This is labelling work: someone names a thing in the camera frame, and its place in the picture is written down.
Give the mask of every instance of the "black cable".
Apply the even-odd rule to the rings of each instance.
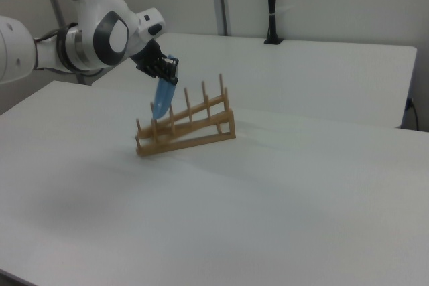
[[[419,131],[417,110],[416,110],[416,107],[414,106],[413,102],[410,103],[410,107],[413,108],[414,116],[416,117],[416,130]]]
[[[55,30],[50,31],[49,33],[46,33],[46,34],[45,34],[45,35],[43,35],[41,38],[37,38],[37,39],[35,39],[34,41],[35,41],[36,43],[38,43],[38,42],[41,42],[42,40],[48,40],[48,39],[50,39],[51,37],[56,36],[57,34],[58,34],[58,29],[55,29]]]

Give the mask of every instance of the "black pole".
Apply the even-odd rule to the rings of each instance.
[[[268,12],[269,29],[267,39],[264,41],[264,43],[278,45],[282,42],[283,38],[279,38],[277,36],[277,27],[275,25],[275,0],[268,0]]]

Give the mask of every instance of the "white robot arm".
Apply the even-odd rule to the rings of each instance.
[[[124,0],[73,0],[78,23],[33,39],[19,21],[0,16],[0,84],[33,69],[84,74],[131,57],[137,68],[175,86],[178,60],[161,53],[155,38],[165,32],[160,12],[129,10]]]

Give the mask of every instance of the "blue object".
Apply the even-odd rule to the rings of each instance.
[[[175,90],[176,85],[173,85],[163,78],[160,78],[155,93],[154,111],[152,112],[153,119],[159,119],[167,113],[172,103]]]

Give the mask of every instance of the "white table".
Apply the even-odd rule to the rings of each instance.
[[[180,60],[178,97],[186,86],[201,98],[205,80],[217,93],[226,77],[237,107],[398,127],[412,77],[416,49],[405,46],[283,41],[167,33],[157,41]],[[93,86],[154,95],[156,80],[126,60]]]
[[[148,100],[53,82],[0,116],[0,269],[43,286],[428,284],[427,133],[231,101],[235,140],[140,159]]]

